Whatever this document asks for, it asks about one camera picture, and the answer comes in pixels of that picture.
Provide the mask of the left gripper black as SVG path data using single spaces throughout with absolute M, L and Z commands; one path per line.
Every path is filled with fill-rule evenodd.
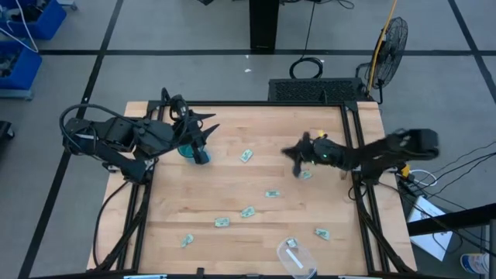
M 189 109 L 181 95 L 173 96 L 169 101 L 169 116 L 173 120 L 173 142 L 178 153 L 185 158 L 192 159 L 196 164 L 209 162 L 208 154 L 204 151 L 206 140 L 219 127 L 215 124 L 202 131 L 203 120 L 215 116 L 200 114 Z

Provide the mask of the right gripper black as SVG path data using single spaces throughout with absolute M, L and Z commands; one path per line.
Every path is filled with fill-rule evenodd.
M 300 146 L 291 146 L 281 150 L 285 156 L 294 157 L 292 173 L 295 177 L 300 177 L 303 162 L 329 165 L 341 169 L 345 167 L 346 148 L 344 146 L 334 143 L 327 136 L 312 139 L 308 132 L 303 134 L 302 140 L 303 149 Z

